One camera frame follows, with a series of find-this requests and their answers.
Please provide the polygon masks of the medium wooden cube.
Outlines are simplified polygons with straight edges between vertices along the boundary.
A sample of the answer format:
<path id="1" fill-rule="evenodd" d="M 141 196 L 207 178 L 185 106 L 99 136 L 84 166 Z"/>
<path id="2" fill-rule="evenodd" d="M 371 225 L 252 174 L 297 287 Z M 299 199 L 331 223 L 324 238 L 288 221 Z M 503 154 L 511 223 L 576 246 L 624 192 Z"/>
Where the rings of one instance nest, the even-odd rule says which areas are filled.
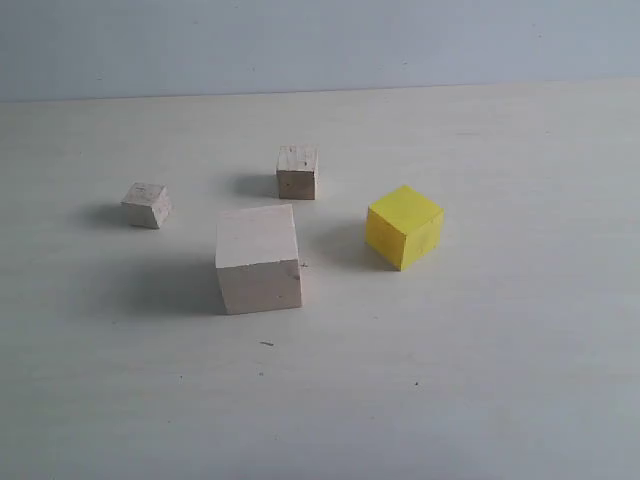
<path id="1" fill-rule="evenodd" d="M 319 150 L 316 146 L 281 146 L 276 166 L 279 198 L 315 200 L 318 191 L 318 161 Z"/>

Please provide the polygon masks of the yellow cube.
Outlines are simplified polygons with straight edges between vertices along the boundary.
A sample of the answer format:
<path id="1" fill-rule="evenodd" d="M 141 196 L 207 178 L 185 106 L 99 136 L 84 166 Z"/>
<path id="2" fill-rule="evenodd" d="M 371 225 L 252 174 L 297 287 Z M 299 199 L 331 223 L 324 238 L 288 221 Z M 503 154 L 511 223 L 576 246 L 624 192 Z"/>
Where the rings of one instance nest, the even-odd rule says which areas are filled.
<path id="1" fill-rule="evenodd" d="M 441 206 L 403 185 L 368 207 L 365 240 L 402 271 L 437 247 L 443 223 Z"/>

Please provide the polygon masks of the large pale wooden cube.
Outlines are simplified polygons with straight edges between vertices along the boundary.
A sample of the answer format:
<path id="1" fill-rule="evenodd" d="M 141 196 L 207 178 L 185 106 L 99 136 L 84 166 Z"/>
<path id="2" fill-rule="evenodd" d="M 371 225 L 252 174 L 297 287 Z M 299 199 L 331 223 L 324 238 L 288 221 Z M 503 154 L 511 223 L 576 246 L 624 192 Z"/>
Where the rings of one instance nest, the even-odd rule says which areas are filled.
<path id="1" fill-rule="evenodd" d="M 222 212 L 215 265 L 230 315 L 301 307 L 293 207 L 281 204 Z"/>

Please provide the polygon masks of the small pale wooden cube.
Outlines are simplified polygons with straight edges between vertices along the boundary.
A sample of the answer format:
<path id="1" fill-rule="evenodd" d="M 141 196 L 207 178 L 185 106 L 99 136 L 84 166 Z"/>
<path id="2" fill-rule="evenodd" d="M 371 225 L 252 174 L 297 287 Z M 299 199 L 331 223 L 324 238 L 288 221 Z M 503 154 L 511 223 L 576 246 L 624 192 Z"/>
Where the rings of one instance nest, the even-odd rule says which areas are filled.
<path id="1" fill-rule="evenodd" d="M 166 185 L 144 182 L 135 182 L 120 205 L 129 225 L 148 229 L 160 229 L 172 209 Z"/>

